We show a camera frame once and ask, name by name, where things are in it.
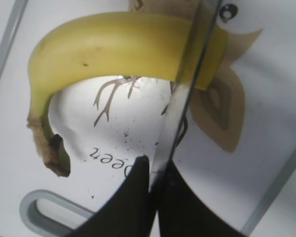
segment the black object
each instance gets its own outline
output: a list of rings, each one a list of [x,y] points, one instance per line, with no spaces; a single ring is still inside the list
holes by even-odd
[[[149,160],[136,158],[112,198],[67,237],[148,237]],[[162,237],[244,237],[215,215],[189,188],[171,161],[157,203]]]
[[[149,160],[136,158],[111,199],[68,237],[144,237],[148,185]]]

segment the brown banana end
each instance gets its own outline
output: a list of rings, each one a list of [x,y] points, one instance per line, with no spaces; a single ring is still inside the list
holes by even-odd
[[[43,130],[42,118],[28,118],[27,127],[33,132],[37,153],[43,158],[45,166],[58,176],[68,177],[70,160],[68,154],[64,153],[63,138],[56,134],[47,139]]]

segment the yellow banana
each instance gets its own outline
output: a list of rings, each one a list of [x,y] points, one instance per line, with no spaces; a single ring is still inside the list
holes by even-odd
[[[67,22],[48,33],[33,50],[28,73],[31,107],[28,127],[45,165],[68,176],[63,140],[48,121],[52,95],[78,81],[101,76],[145,76],[174,81],[191,22],[138,12],[102,13]],[[198,88],[206,89],[225,50],[227,34],[215,28]]]

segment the gray border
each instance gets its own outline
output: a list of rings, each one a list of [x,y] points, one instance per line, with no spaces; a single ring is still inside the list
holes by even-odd
[[[15,0],[0,43],[0,78],[28,0]]]
[[[36,201],[49,200],[79,216],[89,219],[94,212],[47,190],[36,190],[25,195],[20,203],[20,217],[23,224],[32,232],[43,237],[63,237],[73,230],[40,213]]]
[[[249,236],[252,234],[253,230],[256,228],[256,226],[259,224],[262,217],[265,215],[265,213],[268,211],[269,207],[272,205],[274,200],[279,195],[280,191],[286,184],[286,182],[289,180],[291,175],[296,170],[296,148],[293,151],[291,157],[288,159],[288,161],[283,166],[282,170],[279,172],[279,174],[274,179],[271,186],[268,188],[267,192],[263,196],[262,200],[258,204],[255,211],[250,216],[247,223],[242,228],[242,233],[246,236]]]

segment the beige leaf shape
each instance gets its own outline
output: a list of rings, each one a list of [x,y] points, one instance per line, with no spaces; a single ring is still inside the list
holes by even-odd
[[[262,30],[249,34],[228,34],[228,47],[214,80],[206,91],[194,90],[190,102],[193,120],[222,149],[234,152],[243,127],[245,93],[230,67],[259,37]]]

